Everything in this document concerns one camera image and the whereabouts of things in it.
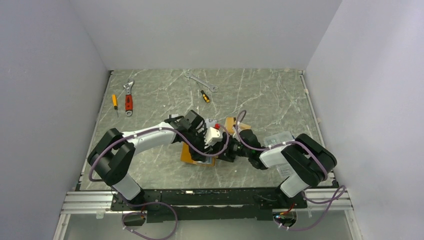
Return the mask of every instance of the wall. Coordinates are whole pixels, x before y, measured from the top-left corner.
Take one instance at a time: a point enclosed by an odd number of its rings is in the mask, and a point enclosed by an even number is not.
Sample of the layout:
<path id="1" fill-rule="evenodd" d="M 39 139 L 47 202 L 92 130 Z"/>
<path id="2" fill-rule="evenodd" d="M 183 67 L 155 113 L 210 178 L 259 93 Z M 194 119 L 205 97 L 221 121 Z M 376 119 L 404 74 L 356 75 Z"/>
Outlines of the wall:
<path id="1" fill-rule="evenodd" d="M 52 239 L 108 72 L 68 0 L 0 2 L 0 239 Z"/>
<path id="2" fill-rule="evenodd" d="M 71 0 L 107 68 L 305 69 L 341 0 Z"/>
<path id="3" fill-rule="evenodd" d="M 344 0 L 307 69 L 364 239 L 423 239 L 424 2 Z"/>

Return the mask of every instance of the silver wrench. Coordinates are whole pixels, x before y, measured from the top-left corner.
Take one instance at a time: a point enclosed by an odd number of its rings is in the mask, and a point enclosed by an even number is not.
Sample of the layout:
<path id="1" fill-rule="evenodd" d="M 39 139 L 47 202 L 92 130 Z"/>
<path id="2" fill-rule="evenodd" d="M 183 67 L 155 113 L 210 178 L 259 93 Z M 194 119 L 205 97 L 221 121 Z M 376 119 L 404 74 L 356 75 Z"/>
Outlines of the silver wrench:
<path id="1" fill-rule="evenodd" d="M 184 73 L 184 76 L 188 79 L 193 79 L 194 81 L 196 81 L 196 82 L 198 82 L 202 85 L 205 85 L 212 93 L 218 92 L 218 89 L 219 89 L 218 86 L 215 86 L 215 85 L 209 84 L 209 83 L 207 83 L 203 80 L 200 80 L 198 77 L 196 77 L 195 75 L 193 75 L 193 73 L 191 73 L 189 71 L 186 71 Z"/>

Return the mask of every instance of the table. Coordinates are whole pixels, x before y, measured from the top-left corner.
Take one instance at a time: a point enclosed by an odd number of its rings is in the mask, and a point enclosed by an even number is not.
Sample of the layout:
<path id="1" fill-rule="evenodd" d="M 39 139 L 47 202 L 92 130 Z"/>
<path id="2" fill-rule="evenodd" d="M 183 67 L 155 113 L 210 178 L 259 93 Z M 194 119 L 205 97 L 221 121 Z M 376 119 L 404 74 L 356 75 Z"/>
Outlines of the table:
<path id="1" fill-rule="evenodd" d="M 199 86 L 187 79 L 184 71 L 219 86 L 219 91 L 210 92 Z M 124 108 L 123 85 L 128 78 L 135 81 L 134 111 L 130 117 L 125 116 Z M 210 103 L 201 98 L 201 89 L 210 97 Z M 113 108 L 112 94 L 117 96 L 119 117 Z M 282 131 L 290 131 L 294 136 L 306 133 L 319 142 L 296 69 L 130 69 L 111 73 L 90 148 L 108 129 L 141 130 L 157 125 L 169 114 L 185 115 L 189 110 L 221 124 L 226 117 L 236 117 L 239 111 L 247 110 L 243 122 L 251 125 L 260 142 Z M 232 163 L 217 160 L 215 167 L 187 164 L 180 161 L 181 150 L 182 143 L 146 150 L 133 158 L 128 172 L 144 189 L 276 187 L 283 180 L 275 168 L 255 169 L 243 157 Z M 87 164 L 80 190 L 109 190 L 103 182 L 88 180 L 89 167 Z M 331 186 L 331 179 L 321 185 Z"/>

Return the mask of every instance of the hand tool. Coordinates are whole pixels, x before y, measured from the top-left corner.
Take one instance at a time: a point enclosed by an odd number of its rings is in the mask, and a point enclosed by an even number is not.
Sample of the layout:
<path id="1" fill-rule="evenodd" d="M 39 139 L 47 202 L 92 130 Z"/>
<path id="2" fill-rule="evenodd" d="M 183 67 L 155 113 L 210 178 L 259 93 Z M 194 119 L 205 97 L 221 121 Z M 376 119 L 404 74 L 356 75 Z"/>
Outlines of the hand tool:
<path id="1" fill-rule="evenodd" d="M 196 81 L 196 82 L 198 82 L 198 83 L 200 83 L 200 84 L 202 84 L 202 85 L 205 85 L 212 93 L 216 93 L 216 92 L 218 92 L 218 86 L 215 86 L 215 85 L 212 85 L 212 84 L 209 84 L 209 83 L 207 83 L 207 82 L 205 82 L 205 81 L 203 81 L 203 80 L 201 80 L 201 79 L 199 79 L 198 77 L 196 77 L 196 76 L 194 76 L 193 75 L 193 73 L 191 73 L 191 72 L 189 72 L 189 71 L 186 71 L 185 73 L 184 73 L 184 76 L 186 77 L 186 78 L 189 78 L 189 79 L 193 79 L 194 81 Z"/>
<path id="2" fill-rule="evenodd" d="M 133 88 L 134 80 L 128 79 L 123 88 L 126 90 L 125 95 L 125 114 L 129 117 L 133 115 L 133 96 L 131 96 L 131 88 Z"/>
<path id="3" fill-rule="evenodd" d="M 115 94 L 112 95 L 112 101 L 113 101 L 113 109 L 116 110 L 116 116 L 119 118 L 119 115 L 118 115 L 118 101 L 117 101 L 117 96 Z"/>
<path id="4" fill-rule="evenodd" d="M 199 83 L 196 82 L 196 84 L 200 88 L 200 93 L 201 93 L 201 96 L 203 97 L 203 100 L 208 104 L 211 101 L 211 99 L 209 98 L 208 95 L 206 95 L 205 91 L 203 91 L 203 89 L 200 87 Z"/>

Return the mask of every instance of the yellow screwdriver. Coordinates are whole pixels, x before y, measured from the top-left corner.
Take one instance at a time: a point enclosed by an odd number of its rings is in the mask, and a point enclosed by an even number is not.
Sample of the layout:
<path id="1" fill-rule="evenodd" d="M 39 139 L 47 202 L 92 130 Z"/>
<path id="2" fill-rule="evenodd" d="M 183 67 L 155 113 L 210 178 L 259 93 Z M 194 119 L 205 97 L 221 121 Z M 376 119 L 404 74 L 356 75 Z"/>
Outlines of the yellow screwdriver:
<path id="1" fill-rule="evenodd" d="M 113 101 L 113 108 L 116 110 L 116 116 L 119 118 L 119 115 L 118 115 L 118 101 L 117 101 L 117 96 L 115 94 L 112 95 L 112 101 Z"/>

